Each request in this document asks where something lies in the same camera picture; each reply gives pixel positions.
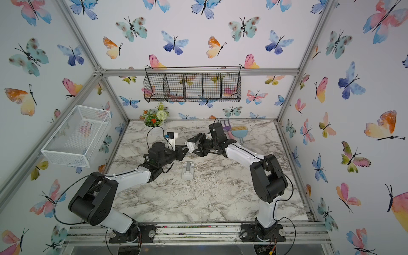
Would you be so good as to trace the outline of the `white grey phone stand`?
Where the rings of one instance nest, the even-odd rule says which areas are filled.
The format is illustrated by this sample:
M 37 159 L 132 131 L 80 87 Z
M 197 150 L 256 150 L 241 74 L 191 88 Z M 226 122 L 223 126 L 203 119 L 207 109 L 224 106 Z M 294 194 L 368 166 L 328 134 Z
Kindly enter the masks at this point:
M 195 142 L 188 142 L 186 141 L 185 145 L 187 146 L 189 153 L 193 154 L 196 149 L 198 149 Z

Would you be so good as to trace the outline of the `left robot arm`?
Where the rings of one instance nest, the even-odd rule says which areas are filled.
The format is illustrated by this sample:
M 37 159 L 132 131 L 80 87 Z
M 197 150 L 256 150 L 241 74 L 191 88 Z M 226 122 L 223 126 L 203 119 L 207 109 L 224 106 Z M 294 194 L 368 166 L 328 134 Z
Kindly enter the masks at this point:
M 137 232 L 136 221 L 113 208 L 116 195 L 153 182 L 165 172 L 164 167 L 171 168 L 176 160 L 182 161 L 190 149 L 188 145 L 176 145 L 171 149 L 156 142 L 143 156 L 145 161 L 135 170 L 109 176 L 99 172 L 90 174 L 71 199 L 69 211 L 92 226 L 100 225 L 127 235 Z

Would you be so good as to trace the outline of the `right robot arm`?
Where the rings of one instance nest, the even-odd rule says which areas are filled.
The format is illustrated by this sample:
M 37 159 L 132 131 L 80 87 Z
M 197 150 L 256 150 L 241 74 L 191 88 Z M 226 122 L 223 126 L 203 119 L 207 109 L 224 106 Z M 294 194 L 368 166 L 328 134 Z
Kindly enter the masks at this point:
M 186 145 L 189 152 L 197 156 L 218 154 L 248 167 L 254 191 L 260 199 L 257 224 L 265 229 L 277 224 L 275 210 L 282 201 L 288 180 L 274 155 L 259 155 L 244 148 L 227 137 L 220 123 L 209 125 L 209 134 L 199 133 L 188 139 Z

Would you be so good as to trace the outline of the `purple pink toy rake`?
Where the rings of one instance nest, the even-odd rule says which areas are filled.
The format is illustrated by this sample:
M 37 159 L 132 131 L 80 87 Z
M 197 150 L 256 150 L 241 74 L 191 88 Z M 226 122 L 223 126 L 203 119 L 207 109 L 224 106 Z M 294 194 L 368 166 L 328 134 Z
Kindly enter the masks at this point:
M 232 126 L 231 126 L 228 119 L 222 121 L 222 127 L 223 127 L 224 133 L 227 135 L 227 137 L 229 139 L 234 139 L 234 135 L 232 134 Z

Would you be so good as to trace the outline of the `blue toy brush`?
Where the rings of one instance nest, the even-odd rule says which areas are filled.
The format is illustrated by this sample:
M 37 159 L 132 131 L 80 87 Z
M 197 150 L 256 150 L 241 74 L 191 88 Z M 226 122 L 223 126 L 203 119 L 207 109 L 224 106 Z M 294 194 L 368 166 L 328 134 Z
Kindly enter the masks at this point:
M 248 135 L 248 128 L 246 126 L 233 126 L 231 134 L 239 139 L 240 144 L 244 144 L 244 138 Z

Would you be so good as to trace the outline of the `white flower pot with plant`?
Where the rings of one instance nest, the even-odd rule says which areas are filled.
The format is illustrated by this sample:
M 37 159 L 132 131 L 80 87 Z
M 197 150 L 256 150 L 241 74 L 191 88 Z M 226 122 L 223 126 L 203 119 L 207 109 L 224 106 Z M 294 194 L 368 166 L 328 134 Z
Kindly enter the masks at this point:
M 154 109 L 143 112 L 141 118 L 147 127 L 153 128 L 163 125 L 164 121 L 169 117 L 167 107 L 163 103 L 159 103 Z

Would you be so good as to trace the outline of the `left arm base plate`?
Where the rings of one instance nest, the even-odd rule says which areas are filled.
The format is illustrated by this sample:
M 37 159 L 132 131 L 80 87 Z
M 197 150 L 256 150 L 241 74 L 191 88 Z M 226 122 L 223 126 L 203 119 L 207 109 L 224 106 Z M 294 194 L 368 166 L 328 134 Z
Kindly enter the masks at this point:
M 132 219 L 132 224 L 124 234 L 113 230 L 108 242 L 112 244 L 153 243 L 155 235 L 156 225 L 140 224 Z

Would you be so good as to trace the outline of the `white mesh wall basket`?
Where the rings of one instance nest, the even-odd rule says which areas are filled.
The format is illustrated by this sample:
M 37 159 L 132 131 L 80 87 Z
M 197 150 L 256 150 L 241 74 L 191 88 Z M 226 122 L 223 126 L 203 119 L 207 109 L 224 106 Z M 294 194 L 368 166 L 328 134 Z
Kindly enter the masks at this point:
M 76 105 L 40 151 L 52 164 L 90 168 L 111 118 L 109 110 Z

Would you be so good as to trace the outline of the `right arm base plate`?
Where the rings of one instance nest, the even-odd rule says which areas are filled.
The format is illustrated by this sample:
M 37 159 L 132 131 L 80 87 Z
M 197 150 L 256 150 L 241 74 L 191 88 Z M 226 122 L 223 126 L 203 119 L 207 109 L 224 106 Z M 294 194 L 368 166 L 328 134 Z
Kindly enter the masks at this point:
M 242 242 L 285 242 L 286 233 L 283 226 L 274 223 L 270 227 L 263 227 L 256 219 L 251 224 L 241 224 L 239 238 Z

